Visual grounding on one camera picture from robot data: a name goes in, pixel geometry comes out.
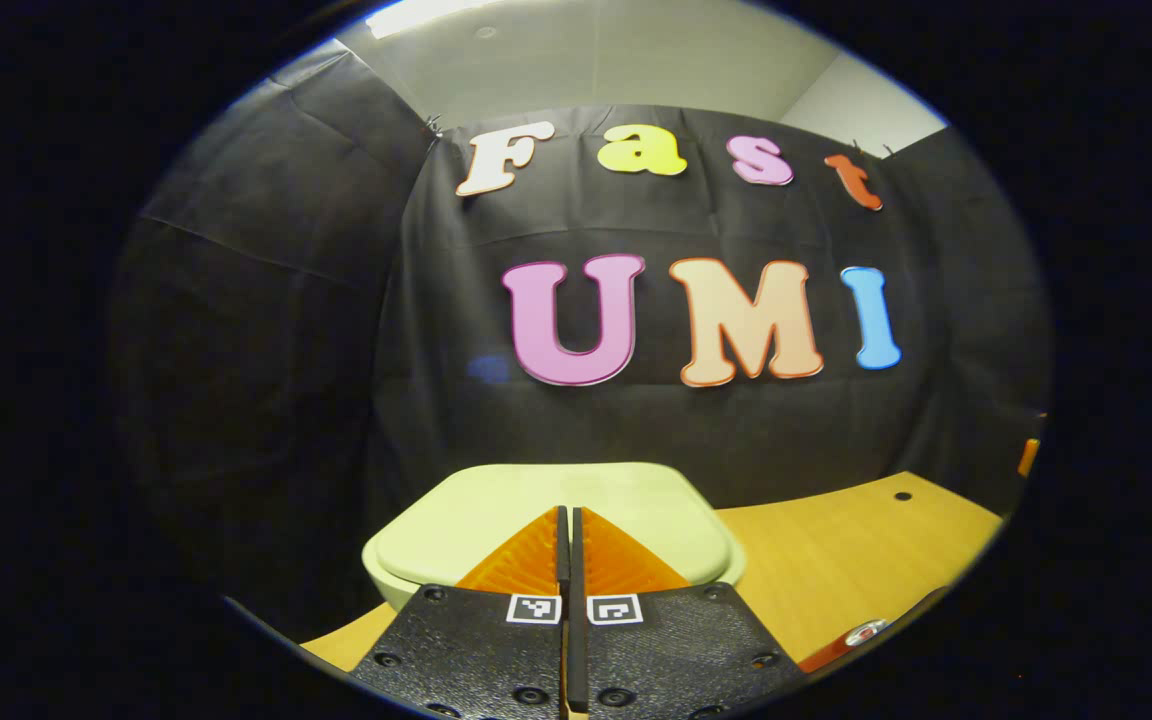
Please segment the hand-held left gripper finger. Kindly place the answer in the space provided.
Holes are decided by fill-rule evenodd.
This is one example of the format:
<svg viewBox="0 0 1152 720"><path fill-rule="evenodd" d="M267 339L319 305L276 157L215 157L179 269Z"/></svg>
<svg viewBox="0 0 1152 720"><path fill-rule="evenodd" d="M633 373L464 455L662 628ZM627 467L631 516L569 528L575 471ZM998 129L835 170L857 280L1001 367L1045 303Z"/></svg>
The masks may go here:
<svg viewBox="0 0 1152 720"><path fill-rule="evenodd" d="M805 684L730 583L692 585L611 521L573 510L573 711L730 719Z"/></svg>
<svg viewBox="0 0 1152 720"><path fill-rule="evenodd" d="M349 675L450 719L562 719L570 524L541 511L458 583L420 585Z"/></svg>

